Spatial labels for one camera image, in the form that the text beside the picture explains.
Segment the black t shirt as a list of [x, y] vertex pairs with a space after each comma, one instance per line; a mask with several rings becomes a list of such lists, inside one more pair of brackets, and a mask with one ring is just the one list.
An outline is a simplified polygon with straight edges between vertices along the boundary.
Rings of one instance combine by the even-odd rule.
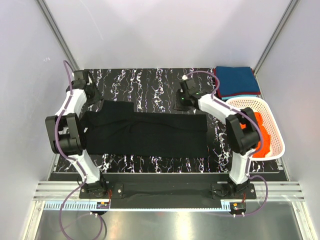
[[100, 111], [80, 119], [90, 155], [207, 158], [204, 114], [135, 112], [134, 104], [105, 100]]

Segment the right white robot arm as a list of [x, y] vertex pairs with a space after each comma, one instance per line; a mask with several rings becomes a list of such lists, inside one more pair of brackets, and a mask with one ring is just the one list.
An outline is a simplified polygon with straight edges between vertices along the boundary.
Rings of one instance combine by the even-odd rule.
[[222, 198], [242, 198], [250, 183], [250, 164], [262, 134], [254, 111], [238, 109], [218, 99], [213, 93], [201, 92], [192, 78], [184, 75], [179, 82], [181, 89], [176, 93], [179, 110], [191, 107], [208, 113], [220, 120], [226, 127], [229, 147], [232, 151], [231, 170], [227, 183], [213, 189], [212, 196]]

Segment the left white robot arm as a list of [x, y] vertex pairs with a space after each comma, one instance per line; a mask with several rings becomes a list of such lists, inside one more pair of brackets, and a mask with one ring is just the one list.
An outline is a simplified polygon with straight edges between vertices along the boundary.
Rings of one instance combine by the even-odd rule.
[[88, 151], [85, 128], [80, 123], [80, 113], [86, 103], [102, 99], [88, 70], [73, 72], [66, 97], [55, 115], [45, 119], [52, 151], [69, 161], [81, 177], [80, 191], [87, 198], [103, 198], [108, 194], [108, 184]]

